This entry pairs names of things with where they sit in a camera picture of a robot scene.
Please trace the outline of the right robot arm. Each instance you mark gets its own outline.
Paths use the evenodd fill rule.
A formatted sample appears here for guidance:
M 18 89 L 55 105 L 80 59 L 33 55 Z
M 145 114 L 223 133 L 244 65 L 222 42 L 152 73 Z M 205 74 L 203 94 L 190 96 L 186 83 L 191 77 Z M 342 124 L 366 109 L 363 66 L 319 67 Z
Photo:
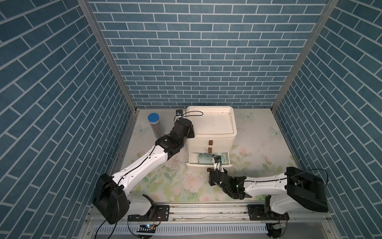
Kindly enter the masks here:
M 327 181 L 295 167 L 270 177 L 231 177 L 222 167 L 209 169 L 210 186 L 218 186 L 230 198 L 243 200 L 266 196 L 265 208 L 276 214 L 305 208 L 313 212 L 328 212 L 325 195 Z

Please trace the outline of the white bottom drawer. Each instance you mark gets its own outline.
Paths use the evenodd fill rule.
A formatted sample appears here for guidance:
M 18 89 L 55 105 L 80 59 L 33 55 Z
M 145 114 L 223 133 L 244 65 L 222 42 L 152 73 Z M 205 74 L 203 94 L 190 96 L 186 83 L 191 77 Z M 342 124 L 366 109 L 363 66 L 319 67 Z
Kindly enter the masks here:
M 221 157 L 222 165 L 225 167 L 232 167 L 229 154 L 227 152 L 210 154 L 210 153 L 189 153 L 189 161 L 186 163 L 189 167 L 194 168 L 207 168 L 212 167 L 215 157 Z

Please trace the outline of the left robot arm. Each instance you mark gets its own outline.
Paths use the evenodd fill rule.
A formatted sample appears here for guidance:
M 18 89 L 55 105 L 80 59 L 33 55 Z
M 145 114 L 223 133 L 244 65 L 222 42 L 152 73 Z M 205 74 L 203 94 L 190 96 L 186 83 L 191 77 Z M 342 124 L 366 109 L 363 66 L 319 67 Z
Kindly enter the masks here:
M 154 146 L 134 163 L 111 176 L 105 173 L 98 178 L 93 205 L 111 225 L 126 215 L 139 215 L 148 220 L 153 218 L 156 203 L 147 195 L 132 195 L 134 187 L 155 168 L 178 154 L 186 139 L 194 137 L 192 122 L 185 118 L 177 119 L 170 133 L 157 139 Z

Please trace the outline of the mint green umbrella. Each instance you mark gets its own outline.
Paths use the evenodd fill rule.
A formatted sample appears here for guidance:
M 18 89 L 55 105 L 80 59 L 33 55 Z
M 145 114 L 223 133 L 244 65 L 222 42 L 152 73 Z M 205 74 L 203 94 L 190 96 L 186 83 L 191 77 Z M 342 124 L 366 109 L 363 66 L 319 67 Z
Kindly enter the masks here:
M 210 155 L 211 154 L 200 153 L 198 155 L 198 164 L 212 165 Z
M 221 162 L 222 164 L 229 164 L 229 159 L 225 153 L 223 154 L 211 154 L 211 163 L 214 164 L 216 161 Z

